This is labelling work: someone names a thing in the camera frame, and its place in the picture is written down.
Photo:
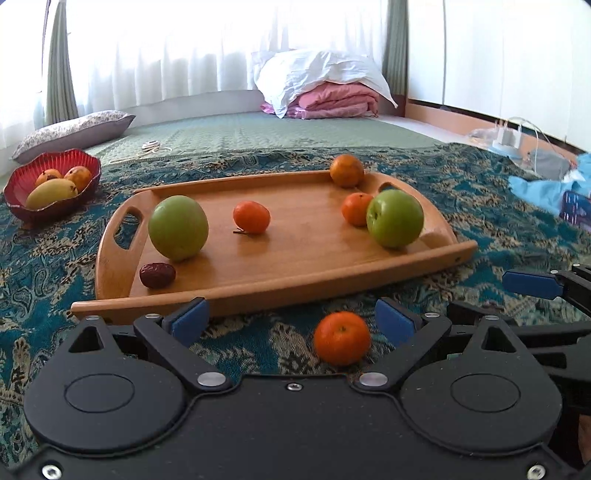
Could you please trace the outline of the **small oval orange tangerine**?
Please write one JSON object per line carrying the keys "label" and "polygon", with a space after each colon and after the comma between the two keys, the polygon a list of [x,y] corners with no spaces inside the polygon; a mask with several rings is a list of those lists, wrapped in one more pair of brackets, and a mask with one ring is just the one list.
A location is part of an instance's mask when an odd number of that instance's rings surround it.
{"label": "small oval orange tangerine", "polygon": [[270,211],[255,201],[243,201],[235,206],[232,218],[238,230],[259,235],[270,226]]}

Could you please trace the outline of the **bright orange tangerine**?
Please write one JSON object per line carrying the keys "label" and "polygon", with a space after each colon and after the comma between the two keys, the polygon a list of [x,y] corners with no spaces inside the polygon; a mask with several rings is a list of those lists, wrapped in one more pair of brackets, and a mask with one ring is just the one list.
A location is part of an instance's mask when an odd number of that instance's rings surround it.
{"label": "bright orange tangerine", "polygon": [[349,194],[342,202],[342,217],[353,227],[367,226],[367,210],[374,197],[363,192]]}

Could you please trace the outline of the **dark patterned packet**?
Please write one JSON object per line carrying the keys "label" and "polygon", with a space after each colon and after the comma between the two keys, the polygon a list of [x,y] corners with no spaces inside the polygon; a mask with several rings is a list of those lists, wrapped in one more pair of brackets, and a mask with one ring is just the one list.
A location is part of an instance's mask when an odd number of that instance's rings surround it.
{"label": "dark patterned packet", "polygon": [[586,232],[591,232],[590,198],[572,190],[563,194],[559,217]]}

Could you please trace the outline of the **light blue cloth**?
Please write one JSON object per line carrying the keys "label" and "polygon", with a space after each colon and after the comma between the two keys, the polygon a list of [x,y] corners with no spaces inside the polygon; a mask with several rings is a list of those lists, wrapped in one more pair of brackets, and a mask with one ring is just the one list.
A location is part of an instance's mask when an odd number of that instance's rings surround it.
{"label": "light blue cloth", "polygon": [[576,159],[577,167],[566,180],[525,180],[510,176],[509,188],[519,199],[558,216],[562,209],[563,196],[567,191],[590,198],[590,154]]}

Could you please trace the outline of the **green apple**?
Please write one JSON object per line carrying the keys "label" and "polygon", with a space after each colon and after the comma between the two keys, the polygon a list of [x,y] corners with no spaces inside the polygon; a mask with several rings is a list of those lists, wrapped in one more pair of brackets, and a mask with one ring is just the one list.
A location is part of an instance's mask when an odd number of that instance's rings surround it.
{"label": "green apple", "polygon": [[416,241],[424,227],[424,211],[410,194],[387,189],[370,201],[367,228],[383,247],[400,249]]}
{"label": "green apple", "polygon": [[148,223],[152,245],[173,262],[197,255],[204,248],[208,230],[204,209],[184,195],[174,195],[159,202]]}

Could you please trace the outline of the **green apple right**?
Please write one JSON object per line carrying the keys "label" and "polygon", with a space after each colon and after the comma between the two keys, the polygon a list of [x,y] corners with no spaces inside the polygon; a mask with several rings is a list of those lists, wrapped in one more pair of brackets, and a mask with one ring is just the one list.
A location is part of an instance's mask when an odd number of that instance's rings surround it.
{"label": "green apple right", "polygon": [[387,189],[370,201],[367,228],[383,247],[400,249],[416,241],[424,227],[424,211],[410,194]]}

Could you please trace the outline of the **grey pouch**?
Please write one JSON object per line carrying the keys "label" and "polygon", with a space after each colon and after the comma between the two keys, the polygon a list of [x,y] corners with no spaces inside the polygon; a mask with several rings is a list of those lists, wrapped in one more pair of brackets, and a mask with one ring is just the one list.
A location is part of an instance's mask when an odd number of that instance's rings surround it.
{"label": "grey pouch", "polygon": [[561,181],[571,170],[571,163],[565,157],[551,150],[541,148],[527,154],[530,170],[545,180]]}

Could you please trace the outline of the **dull orange in tray corner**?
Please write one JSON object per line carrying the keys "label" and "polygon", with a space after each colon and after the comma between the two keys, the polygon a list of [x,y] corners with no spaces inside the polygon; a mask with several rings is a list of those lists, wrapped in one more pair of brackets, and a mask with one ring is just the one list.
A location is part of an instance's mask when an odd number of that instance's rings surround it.
{"label": "dull orange in tray corner", "polygon": [[353,188],[363,181],[365,169],[363,169],[362,161],[356,156],[342,154],[332,160],[329,176],[335,185],[342,188]]}

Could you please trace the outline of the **small orange fruit in bowl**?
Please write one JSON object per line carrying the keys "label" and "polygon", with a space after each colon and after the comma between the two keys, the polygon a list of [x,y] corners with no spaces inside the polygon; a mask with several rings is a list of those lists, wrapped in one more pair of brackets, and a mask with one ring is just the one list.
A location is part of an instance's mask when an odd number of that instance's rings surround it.
{"label": "small orange fruit in bowl", "polygon": [[35,187],[42,185],[49,180],[61,179],[62,174],[57,169],[46,169],[41,172],[35,181]]}

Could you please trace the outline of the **green quilted bedspread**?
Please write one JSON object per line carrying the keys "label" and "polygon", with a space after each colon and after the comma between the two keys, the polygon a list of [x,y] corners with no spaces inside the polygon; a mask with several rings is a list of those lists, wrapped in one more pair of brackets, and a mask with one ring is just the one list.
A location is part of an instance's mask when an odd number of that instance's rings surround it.
{"label": "green quilted bedspread", "polygon": [[278,119],[264,113],[228,114],[131,128],[118,139],[87,148],[100,160],[104,181],[127,189],[322,167],[329,156],[383,148],[431,148],[440,141],[372,118]]}

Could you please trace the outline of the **green curtain left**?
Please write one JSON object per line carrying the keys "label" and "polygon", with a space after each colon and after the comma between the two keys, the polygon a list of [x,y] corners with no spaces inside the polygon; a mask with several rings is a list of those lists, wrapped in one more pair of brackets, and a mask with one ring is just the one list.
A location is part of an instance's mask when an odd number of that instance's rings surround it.
{"label": "green curtain left", "polygon": [[45,124],[51,125],[78,117],[70,68],[65,1],[46,2],[42,39]]}

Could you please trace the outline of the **green curtain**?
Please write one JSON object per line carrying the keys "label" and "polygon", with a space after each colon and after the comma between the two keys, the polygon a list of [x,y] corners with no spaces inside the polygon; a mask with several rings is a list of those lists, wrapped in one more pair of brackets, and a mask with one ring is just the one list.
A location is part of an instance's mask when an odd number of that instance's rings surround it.
{"label": "green curtain", "polygon": [[383,74],[391,93],[407,96],[409,59],[409,10],[407,0],[390,0],[383,59]]}
{"label": "green curtain", "polygon": [[46,2],[42,39],[45,124],[51,125],[78,117],[70,68],[65,1]]}

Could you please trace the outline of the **green curtain right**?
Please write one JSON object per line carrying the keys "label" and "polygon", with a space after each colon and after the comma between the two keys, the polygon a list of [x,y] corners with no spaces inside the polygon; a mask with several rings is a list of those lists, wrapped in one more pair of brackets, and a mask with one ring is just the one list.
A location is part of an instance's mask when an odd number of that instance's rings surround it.
{"label": "green curtain right", "polygon": [[407,96],[409,59],[409,10],[407,0],[390,0],[383,59],[383,74],[391,93]]}

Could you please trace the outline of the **white crumpled duvet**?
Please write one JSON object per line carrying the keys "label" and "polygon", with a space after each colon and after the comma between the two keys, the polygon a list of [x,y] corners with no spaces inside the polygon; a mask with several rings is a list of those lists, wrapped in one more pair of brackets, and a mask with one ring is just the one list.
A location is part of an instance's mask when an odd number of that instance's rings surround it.
{"label": "white crumpled duvet", "polygon": [[263,111],[278,118],[287,117],[287,106],[297,95],[322,82],[361,83],[379,93],[379,103],[384,100],[398,106],[384,75],[366,56],[334,51],[276,53],[254,77],[256,88],[263,94]]}

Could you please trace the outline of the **white sheer curtain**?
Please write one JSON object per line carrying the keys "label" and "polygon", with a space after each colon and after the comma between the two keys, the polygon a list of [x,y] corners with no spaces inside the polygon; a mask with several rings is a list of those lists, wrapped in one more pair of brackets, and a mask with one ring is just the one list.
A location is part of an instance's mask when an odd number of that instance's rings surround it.
{"label": "white sheer curtain", "polygon": [[[45,123],[47,1],[1,5],[1,144]],[[385,1],[65,1],[78,114],[250,90],[253,58],[293,49],[381,62]]]}

